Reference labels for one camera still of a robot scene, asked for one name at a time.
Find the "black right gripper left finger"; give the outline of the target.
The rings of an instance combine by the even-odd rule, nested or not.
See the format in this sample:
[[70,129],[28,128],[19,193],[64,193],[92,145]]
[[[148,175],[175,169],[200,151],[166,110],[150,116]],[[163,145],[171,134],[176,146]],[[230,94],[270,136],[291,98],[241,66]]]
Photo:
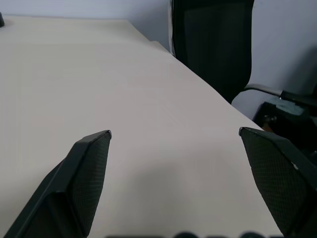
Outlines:
[[112,138],[104,130],[83,137],[42,180],[6,238],[86,238],[104,186]]

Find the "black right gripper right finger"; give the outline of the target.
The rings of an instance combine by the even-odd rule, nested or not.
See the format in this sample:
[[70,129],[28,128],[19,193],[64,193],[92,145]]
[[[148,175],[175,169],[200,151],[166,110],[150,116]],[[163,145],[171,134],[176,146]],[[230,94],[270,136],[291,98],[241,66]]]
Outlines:
[[286,238],[317,236],[317,167],[288,139],[241,127],[256,186]]

